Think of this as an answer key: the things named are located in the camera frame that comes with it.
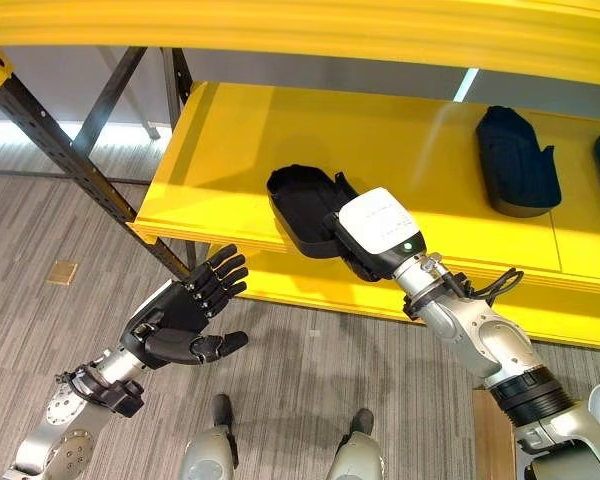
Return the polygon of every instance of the wall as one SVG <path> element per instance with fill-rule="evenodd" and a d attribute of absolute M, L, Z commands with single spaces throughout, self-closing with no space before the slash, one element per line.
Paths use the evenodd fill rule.
<path fill-rule="evenodd" d="M 4 49 L 16 74 L 58 119 L 83 120 L 110 71 L 95 47 Z M 119 58 L 124 48 L 113 48 Z M 419 64 L 267 53 L 187 50 L 195 79 L 452 99 L 465 70 Z M 169 123 L 162 60 L 149 49 L 131 80 L 147 119 Z M 466 100 L 600 118 L 600 87 L 480 71 Z M 138 123 L 122 98 L 111 121 Z"/>

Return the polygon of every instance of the black plastic tray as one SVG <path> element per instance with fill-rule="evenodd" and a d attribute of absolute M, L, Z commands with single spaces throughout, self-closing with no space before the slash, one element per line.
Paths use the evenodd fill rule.
<path fill-rule="evenodd" d="M 271 173 L 267 190 L 276 218 L 302 254 L 332 258 L 348 252 L 324 223 L 358 196 L 342 172 L 334 181 L 319 168 L 291 165 Z"/>

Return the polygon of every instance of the robot leg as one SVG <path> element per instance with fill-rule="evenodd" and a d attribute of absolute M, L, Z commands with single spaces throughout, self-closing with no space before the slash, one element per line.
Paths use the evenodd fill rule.
<path fill-rule="evenodd" d="M 231 434 L 233 413 L 226 395 L 211 403 L 214 427 L 197 434 L 187 445 L 178 480 L 232 480 L 238 452 Z"/>
<path fill-rule="evenodd" d="M 383 480 L 384 462 L 378 443 L 369 436 L 373 428 L 373 414 L 359 410 L 349 435 L 340 444 L 327 480 Z"/>

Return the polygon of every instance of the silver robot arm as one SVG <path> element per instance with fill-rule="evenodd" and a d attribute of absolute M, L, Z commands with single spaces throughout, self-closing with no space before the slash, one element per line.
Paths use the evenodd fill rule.
<path fill-rule="evenodd" d="M 209 320 L 246 288 L 244 256 L 230 245 L 183 282 L 166 282 L 134 313 L 120 344 L 72 372 L 58 386 L 42 421 L 27 435 L 1 480 L 71 480 L 92 458 L 114 414 L 133 416 L 144 404 L 136 381 L 147 368 L 214 362 L 247 344 L 244 332 L 201 335 Z"/>
<path fill-rule="evenodd" d="M 600 479 L 600 424 L 585 404 L 563 390 L 529 338 L 491 308 L 522 272 L 475 292 L 438 254 L 427 254 L 414 219 L 391 194 L 377 188 L 335 213 L 327 224 L 376 278 L 394 279 L 405 292 L 405 313 L 421 318 L 482 379 L 515 426 L 522 449 L 548 452 L 528 467 L 528 479 Z M 507 279 L 513 280 L 505 286 Z"/>
<path fill-rule="evenodd" d="M 2 480 L 70 480 L 87 467 L 113 410 L 89 400 L 93 392 L 80 380 L 85 369 L 102 385 L 135 388 L 137 395 L 127 397 L 128 407 L 133 409 L 134 402 L 141 406 L 142 388 L 134 379 L 143 373 L 145 365 L 122 346 L 113 353 L 105 350 L 101 358 L 76 370 L 72 380 L 58 384 L 42 421 L 20 444 L 15 463 Z"/>

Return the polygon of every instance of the yellow shelving unit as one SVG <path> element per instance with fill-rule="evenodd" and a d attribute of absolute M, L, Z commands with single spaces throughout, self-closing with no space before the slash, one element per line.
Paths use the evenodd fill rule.
<path fill-rule="evenodd" d="M 130 226 L 147 242 L 165 236 L 247 248 L 253 297 L 403 319 L 390 283 L 357 282 L 337 260 L 300 257 L 270 208 L 272 170 L 293 163 L 330 175 L 344 170 L 359 191 L 388 188 L 450 267 L 485 282 L 511 265 L 524 268 L 524 285 L 502 308 L 536 338 L 600 346 L 600 262 L 593 257 L 600 254 L 600 184 L 587 183 L 595 178 L 591 148 L 600 122 L 521 112 L 542 145 L 556 145 L 565 200 L 551 214 L 515 219 L 486 199 L 474 133 L 485 108 L 204 83 Z M 573 198 L 583 189 L 592 191 Z"/>
<path fill-rule="evenodd" d="M 0 45 L 327 55 L 600 85 L 600 0 L 0 0 Z"/>
<path fill-rule="evenodd" d="M 404 293 L 393 282 L 366 283 L 340 259 L 314 260 L 297 253 L 241 247 L 249 277 L 244 297 L 411 322 Z M 491 281 L 472 276 L 477 285 Z M 600 294 L 523 282 L 498 298 L 496 309 L 531 338 L 600 348 Z"/>

